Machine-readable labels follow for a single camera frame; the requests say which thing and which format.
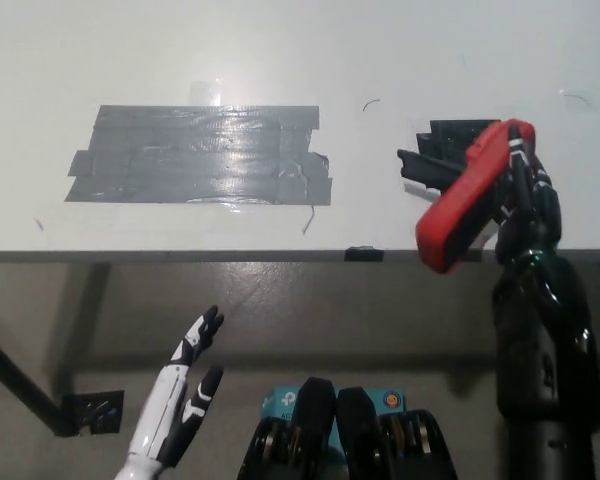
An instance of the black clip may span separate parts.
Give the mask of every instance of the black clip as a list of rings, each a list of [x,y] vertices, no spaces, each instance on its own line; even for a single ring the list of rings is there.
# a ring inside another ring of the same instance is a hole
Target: black clip
[[[438,160],[409,150],[398,150],[402,160],[400,174],[407,180],[446,192],[465,170],[464,165]]]

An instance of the gray duct tape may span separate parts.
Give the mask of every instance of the gray duct tape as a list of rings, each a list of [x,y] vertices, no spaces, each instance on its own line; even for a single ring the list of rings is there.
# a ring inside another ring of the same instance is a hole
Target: gray duct tape
[[[329,205],[318,107],[102,106],[66,201]]]
[[[89,150],[179,150],[185,152],[305,153],[311,141],[308,130],[198,132],[186,128],[100,129],[93,131]]]
[[[66,201],[329,205],[331,179],[77,177]]]
[[[316,153],[298,156],[266,155],[260,153],[188,153],[143,150],[134,153],[78,151],[69,175],[132,176],[173,178],[201,177],[290,177],[327,178],[329,162]]]
[[[103,105],[98,128],[196,128],[198,131],[288,128],[317,130],[316,106],[142,107]]]

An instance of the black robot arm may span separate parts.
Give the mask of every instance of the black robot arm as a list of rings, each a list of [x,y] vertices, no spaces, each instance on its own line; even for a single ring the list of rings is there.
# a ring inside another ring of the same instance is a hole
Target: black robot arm
[[[509,428],[511,480],[595,479],[591,433],[600,370],[584,287],[556,253],[560,204],[534,145],[510,132],[509,217],[493,290],[498,407]]]

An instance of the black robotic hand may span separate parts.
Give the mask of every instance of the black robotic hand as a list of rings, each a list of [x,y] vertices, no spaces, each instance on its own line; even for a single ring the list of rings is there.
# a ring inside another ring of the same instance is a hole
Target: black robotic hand
[[[535,154],[535,142],[525,143],[516,125],[509,129],[509,172],[496,258],[506,264],[529,250],[554,251],[562,237],[560,200],[551,178]]]

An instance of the blue box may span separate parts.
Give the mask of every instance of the blue box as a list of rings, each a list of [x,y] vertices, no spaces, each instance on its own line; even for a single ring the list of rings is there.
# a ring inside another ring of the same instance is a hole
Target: blue box
[[[336,396],[342,387],[336,387]],[[264,397],[262,402],[262,411],[260,418],[278,417],[284,420],[291,420],[293,407],[298,396],[298,386],[279,386],[274,387],[271,392]],[[400,413],[407,410],[405,395],[402,390],[384,389],[384,388],[365,388],[365,392],[373,401],[377,415],[385,413]],[[329,436],[329,447],[338,452],[338,459],[332,460],[346,462],[340,436],[338,435],[338,426],[333,422],[331,435]]]

